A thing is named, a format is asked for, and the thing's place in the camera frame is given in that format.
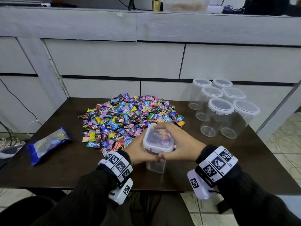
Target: pants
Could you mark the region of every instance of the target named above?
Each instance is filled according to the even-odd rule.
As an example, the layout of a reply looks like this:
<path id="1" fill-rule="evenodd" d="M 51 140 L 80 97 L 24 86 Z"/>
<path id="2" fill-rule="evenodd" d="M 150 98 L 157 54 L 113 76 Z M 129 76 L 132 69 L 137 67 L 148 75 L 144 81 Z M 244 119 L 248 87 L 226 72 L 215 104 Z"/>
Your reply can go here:
<path id="1" fill-rule="evenodd" d="M 140 194 L 142 222 L 131 212 L 129 200 L 117 205 L 109 200 L 107 214 L 101 226 L 194 226 L 180 194 Z"/>

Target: blue plastic package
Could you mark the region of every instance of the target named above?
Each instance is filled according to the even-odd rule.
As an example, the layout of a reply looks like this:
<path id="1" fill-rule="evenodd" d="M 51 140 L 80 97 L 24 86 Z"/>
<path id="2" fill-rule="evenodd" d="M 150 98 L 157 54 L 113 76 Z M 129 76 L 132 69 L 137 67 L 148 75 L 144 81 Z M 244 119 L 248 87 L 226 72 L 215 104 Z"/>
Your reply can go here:
<path id="1" fill-rule="evenodd" d="M 49 136 L 28 145 L 28 150 L 31 155 L 31 165 L 37 164 L 40 159 L 48 152 L 57 148 L 67 140 L 71 140 L 64 128 L 60 128 Z"/>

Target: plastic storage box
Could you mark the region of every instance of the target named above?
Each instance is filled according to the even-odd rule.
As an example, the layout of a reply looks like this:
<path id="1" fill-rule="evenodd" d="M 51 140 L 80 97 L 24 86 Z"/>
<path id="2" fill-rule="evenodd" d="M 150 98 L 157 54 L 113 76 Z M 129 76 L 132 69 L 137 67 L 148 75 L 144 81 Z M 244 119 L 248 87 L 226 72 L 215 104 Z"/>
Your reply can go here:
<path id="1" fill-rule="evenodd" d="M 210 0 L 163 0 L 164 11 L 207 12 Z"/>
<path id="2" fill-rule="evenodd" d="M 223 87 L 232 87 L 233 83 L 230 82 L 227 79 L 223 79 L 223 78 L 216 78 L 212 81 L 212 86 L 217 87 L 219 89 L 223 88 Z"/>
<path id="3" fill-rule="evenodd" d="M 157 155 L 162 152 L 172 152 L 175 146 L 175 140 L 165 129 L 154 129 L 156 124 L 151 124 L 146 130 L 143 146 L 150 154 Z M 163 174 L 166 169 L 166 161 L 164 162 L 146 162 L 146 168 Z"/>
<path id="4" fill-rule="evenodd" d="M 221 133 L 229 139 L 237 138 L 254 116 L 260 113 L 260 109 L 254 103 L 246 100 L 235 100 L 233 107 L 234 113 L 231 114 L 231 119 L 221 128 Z"/>
<path id="5" fill-rule="evenodd" d="M 209 100 L 206 118 L 201 125 L 201 133 L 207 137 L 215 137 L 224 122 L 231 118 L 234 108 L 231 102 L 222 98 Z"/>
<path id="6" fill-rule="evenodd" d="M 194 79 L 192 82 L 192 89 L 191 89 L 191 94 L 188 102 L 189 108 L 193 110 L 197 110 L 198 104 L 200 101 L 200 96 L 201 96 L 201 90 L 203 87 L 211 86 L 212 82 L 204 79 L 204 78 L 199 78 L 199 79 Z"/>
<path id="7" fill-rule="evenodd" d="M 195 112 L 195 117 L 200 121 L 203 121 L 206 117 L 206 111 L 208 108 L 208 102 L 211 98 L 221 98 L 223 92 L 216 87 L 209 86 L 202 88 L 198 109 Z"/>
<path id="8" fill-rule="evenodd" d="M 230 102 L 234 102 L 235 100 L 239 99 L 246 99 L 246 95 L 238 88 L 224 87 L 222 88 L 222 91 L 224 93 L 223 99 L 226 99 Z"/>

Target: hand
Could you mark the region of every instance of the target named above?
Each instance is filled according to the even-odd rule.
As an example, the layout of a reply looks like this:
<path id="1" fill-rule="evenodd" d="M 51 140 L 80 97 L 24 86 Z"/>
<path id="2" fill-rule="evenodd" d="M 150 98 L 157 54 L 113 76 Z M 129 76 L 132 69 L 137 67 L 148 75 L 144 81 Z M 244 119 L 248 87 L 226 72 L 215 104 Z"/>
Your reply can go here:
<path id="1" fill-rule="evenodd" d="M 205 144 L 196 140 L 173 123 L 158 122 L 154 129 L 166 129 L 176 143 L 176 149 L 173 152 L 159 154 L 160 158 L 164 160 L 196 161 L 201 151 L 206 147 Z"/>
<path id="2" fill-rule="evenodd" d="M 151 155 L 146 152 L 143 146 L 143 138 L 145 136 L 145 133 L 146 129 L 123 150 L 130 156 L 132 165 L 145 161 L 160 161 L 160 157 L 158 155 Z"/>

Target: black sweater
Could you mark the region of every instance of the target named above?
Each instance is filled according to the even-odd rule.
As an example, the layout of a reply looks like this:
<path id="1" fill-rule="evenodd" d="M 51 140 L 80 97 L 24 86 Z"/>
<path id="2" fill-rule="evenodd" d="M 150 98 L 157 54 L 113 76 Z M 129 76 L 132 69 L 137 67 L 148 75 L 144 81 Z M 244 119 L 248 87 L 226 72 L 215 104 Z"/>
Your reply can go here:
<path id="1" fill-rule="evenodd" d="M 203 161 L 215 149 L 208 145 L 196 162 Z M 130 162 L 126 152 L 118 152 Z M 301 225 L 301 220 L 279 197 L 263 190 L 238 164 L 217 182 L 217 186 L 239 226 Z M 32 225 L 99 226 L 106 215 L 108 194 L 116 187 L 114 179 L 103 170 L 84 175 L 70 194 Z"/>

